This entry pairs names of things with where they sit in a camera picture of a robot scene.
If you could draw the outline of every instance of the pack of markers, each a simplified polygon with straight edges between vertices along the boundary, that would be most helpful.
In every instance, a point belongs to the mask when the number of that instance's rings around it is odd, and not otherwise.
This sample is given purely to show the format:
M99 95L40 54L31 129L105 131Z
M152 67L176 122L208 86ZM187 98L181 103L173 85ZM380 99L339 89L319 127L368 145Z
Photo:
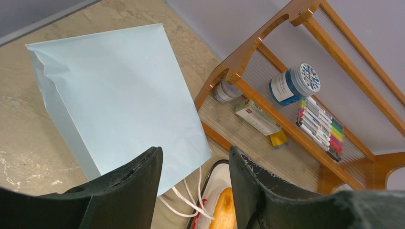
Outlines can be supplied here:
M313 98L301 101L296 124L333 160L342 160L343 125Z

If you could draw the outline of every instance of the bread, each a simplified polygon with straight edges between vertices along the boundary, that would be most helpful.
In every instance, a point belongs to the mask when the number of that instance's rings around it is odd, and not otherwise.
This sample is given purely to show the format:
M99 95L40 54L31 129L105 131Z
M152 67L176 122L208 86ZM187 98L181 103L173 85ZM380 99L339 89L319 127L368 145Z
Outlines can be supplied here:
M213 213L215 220L211 221L210 229L235 229L236 214L232 188L225 188L219 195Z

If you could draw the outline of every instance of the paper bag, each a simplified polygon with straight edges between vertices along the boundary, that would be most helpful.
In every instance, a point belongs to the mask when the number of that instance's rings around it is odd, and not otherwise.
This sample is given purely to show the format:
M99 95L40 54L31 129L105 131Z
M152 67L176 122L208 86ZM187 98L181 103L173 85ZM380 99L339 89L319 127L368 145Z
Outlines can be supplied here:
M161 146L159 196L210 158L162 24L27 48L46 110L89 180Z

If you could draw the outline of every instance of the blue and white jar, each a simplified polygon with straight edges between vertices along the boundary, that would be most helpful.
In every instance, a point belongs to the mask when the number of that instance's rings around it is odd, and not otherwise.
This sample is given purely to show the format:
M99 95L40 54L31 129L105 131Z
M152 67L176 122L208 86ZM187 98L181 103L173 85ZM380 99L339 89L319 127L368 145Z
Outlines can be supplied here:
M311 65L302 63L271 79L269 88L273 99L286 106L314 95L320 89L320 81Z
M221 103L234 100L243 95L242 91L240 91L234 84L227 83L225 79L226 77L224 77L214 89L215 98Z

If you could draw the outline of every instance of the beige countertop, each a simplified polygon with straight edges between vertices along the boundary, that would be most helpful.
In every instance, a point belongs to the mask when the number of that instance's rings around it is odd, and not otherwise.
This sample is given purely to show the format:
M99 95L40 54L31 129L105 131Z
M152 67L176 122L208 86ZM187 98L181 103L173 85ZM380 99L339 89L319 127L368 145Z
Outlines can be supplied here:
M195 98L219 60L162 0L103 0L0 47L0 186L43 195L87 182L45 110L25 44L154 23L163 23ZM214 156L203 166L204 175L215 161L227 157L210 145ZM195 195L197 175L187 178ZM177 187L186 193L182 182ZM178 211L191 212L173 192L165 198ZM184 228L187 220L157 201L152 228Z

